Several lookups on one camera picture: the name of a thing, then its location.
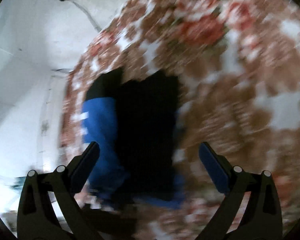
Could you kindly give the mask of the blue and black hooded jacket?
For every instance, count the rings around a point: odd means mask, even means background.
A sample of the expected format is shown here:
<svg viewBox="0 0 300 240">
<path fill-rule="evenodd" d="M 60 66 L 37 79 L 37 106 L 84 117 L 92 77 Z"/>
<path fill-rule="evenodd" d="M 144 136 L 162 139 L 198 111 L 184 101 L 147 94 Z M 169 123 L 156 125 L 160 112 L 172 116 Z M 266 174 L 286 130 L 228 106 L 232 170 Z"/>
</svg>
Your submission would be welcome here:
<svg viewBox="0 0 300 240">
<path fill-rule="evenodd" d="M 114 209 L 135 200 L 178 209 L 183 178 L 173 166 L 177 148 L 179 80 L 157 71 L 123 80 L 122 68 L 100 75 L 82 105 L 83 141 L 96 142 L 100 157 L 89 190 Z"/>
</svg>

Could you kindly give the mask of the teal plastic bag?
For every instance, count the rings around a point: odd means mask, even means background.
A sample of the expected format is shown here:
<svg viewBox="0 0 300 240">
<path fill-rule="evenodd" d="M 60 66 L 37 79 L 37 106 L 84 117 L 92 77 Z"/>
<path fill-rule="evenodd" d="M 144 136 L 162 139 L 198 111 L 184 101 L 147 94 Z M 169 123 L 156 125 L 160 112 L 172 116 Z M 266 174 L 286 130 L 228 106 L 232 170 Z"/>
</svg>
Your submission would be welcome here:
<svg viewBox="0 0 300 240">
<path fill-rule="evenodd" d="M 22 191 L 26 177 L 15 177 L 11 189 L 15 191 Z"/>
</svg>

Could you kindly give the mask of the white wooden headboard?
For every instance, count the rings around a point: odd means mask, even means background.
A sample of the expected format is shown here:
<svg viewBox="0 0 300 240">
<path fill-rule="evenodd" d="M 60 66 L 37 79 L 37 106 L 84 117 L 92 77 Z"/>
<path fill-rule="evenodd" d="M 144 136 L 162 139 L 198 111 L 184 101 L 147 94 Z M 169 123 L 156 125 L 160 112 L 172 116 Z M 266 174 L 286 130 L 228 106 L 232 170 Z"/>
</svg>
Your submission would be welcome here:
<svg viewBox="0 0 300 240">
<path fill-rule="evenodd" d="M 59 164 L 59 139 L 67 77 L 66 69 L 51 71 L 40 110 L 36 168 L 43 172 L 53 171 Z"/>
</svg>

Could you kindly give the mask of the floral brown bed blanket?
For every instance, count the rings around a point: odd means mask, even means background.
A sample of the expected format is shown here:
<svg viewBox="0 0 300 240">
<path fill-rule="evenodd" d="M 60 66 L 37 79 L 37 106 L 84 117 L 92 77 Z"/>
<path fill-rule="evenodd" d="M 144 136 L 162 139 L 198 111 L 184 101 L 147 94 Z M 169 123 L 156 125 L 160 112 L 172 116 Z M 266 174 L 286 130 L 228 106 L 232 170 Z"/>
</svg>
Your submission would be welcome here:
<svg viewBox="0 0 300 240">
<path fill-rule="evenodd" d="M 199 239 L 225 195 L 199 157 L 207 142 L 232 166 L 269 171 L 283 237 L 300 239 L 300 0 L 128 0 L 69 74 L 61 144 L 66 160 L 83 141 L 82 105 L 102 74 L 123 80 L 157 71 L 179 80 L 178 209 L 135 200 L 122 210 L 89 190 L 89 227 L 112 239 Z"/>
</svg>

